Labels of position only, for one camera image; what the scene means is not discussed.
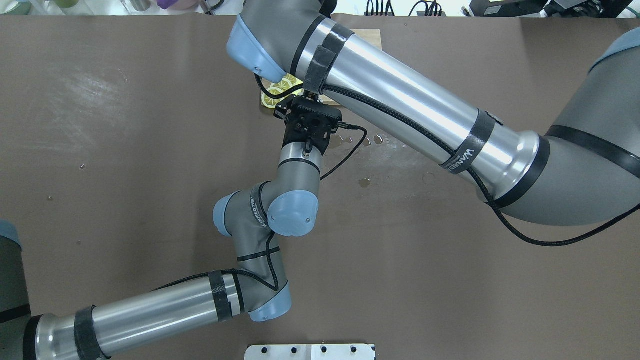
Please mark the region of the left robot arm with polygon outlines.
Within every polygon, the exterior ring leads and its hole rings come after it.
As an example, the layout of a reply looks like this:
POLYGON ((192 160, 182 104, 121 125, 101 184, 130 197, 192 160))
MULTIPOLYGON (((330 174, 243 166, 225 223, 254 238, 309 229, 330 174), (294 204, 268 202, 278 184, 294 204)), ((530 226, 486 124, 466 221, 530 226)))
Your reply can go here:
POLYGON ((284 125, 1 117, 1 218, 19 234, 33 315, 70 315, 234 268, 214 203, 275 175, 284 125))

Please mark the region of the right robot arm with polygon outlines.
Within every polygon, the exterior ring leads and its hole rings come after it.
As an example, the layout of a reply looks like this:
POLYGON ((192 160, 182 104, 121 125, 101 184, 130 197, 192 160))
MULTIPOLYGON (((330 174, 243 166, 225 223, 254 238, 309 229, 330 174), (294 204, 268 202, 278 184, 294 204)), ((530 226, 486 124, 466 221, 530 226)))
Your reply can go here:
POLYGON ((544 136, 515 132, 358 37, 319 0, 247 0, 227 43, 270 82, 286 74, 377 100, 418 129, 335 90, 327 95, 451 174, 475 171, 501 212, 549 226, 608 221, 639 205, 639 30, 595 61, 544 136))

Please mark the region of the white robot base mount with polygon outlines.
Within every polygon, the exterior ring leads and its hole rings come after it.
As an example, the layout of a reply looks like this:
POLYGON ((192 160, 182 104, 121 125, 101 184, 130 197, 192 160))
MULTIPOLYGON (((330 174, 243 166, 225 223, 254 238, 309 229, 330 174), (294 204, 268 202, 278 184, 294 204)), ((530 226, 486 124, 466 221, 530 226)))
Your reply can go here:
POLYGON ((374 344, 256 344, 247 347, 245 360, 377 360, 374 344))

